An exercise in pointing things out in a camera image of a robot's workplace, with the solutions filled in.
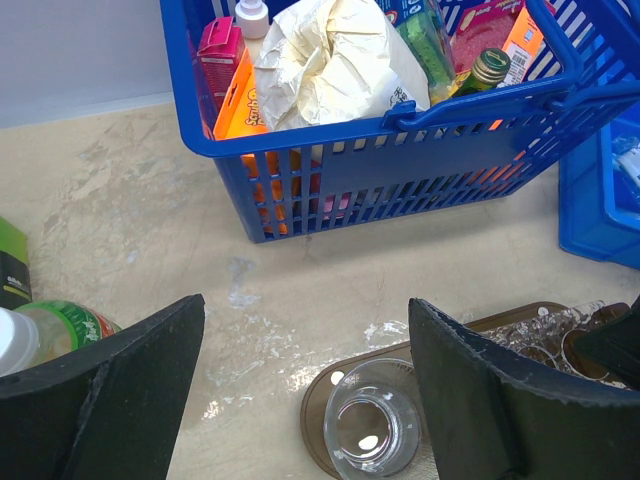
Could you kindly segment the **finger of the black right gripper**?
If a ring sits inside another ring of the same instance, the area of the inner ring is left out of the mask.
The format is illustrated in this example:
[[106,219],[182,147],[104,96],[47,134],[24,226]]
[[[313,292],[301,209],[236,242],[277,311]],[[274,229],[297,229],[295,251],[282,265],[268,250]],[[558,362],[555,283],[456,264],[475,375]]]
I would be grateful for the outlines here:
[[606,368],[633,390],[639,389],[639,299],[631,306],[616,303],[596,314],[603,323],[579,337],[575,351]]

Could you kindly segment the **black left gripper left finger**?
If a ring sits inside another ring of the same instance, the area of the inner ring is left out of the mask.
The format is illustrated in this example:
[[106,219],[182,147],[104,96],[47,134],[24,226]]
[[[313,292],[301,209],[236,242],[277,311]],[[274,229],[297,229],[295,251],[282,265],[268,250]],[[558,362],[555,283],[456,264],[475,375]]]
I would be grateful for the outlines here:
[[97,343],[1,379],[4,479],[164,479],[204,333],[184,297]]

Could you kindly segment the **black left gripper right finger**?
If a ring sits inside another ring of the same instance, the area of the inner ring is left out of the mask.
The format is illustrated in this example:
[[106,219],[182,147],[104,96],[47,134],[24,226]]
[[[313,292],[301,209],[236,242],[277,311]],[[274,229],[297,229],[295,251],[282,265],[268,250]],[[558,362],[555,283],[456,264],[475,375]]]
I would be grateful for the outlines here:
[[425,300],[408,315],[440,478],[638,478],[638,392],[526,358]]

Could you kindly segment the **clear plastic cup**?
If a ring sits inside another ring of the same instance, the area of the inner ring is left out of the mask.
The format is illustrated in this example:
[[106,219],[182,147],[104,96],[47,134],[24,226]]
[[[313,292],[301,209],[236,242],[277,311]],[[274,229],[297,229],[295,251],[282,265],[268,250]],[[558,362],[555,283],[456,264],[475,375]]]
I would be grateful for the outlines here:
[[341,479],[438,477],[414,366],[367,361],[333,388],[324,441]]

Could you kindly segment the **clear acrylic toothbrush holder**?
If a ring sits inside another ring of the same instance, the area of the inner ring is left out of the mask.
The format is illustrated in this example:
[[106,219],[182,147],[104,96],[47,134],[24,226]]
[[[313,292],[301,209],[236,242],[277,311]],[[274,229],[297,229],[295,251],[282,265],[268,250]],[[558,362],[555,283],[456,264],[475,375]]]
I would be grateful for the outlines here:
[[495,343],[558,371],[624,389],[613,373],[575,351],[575,341],[626,313],[601,300],[576,307],[538,302],[470,323]]

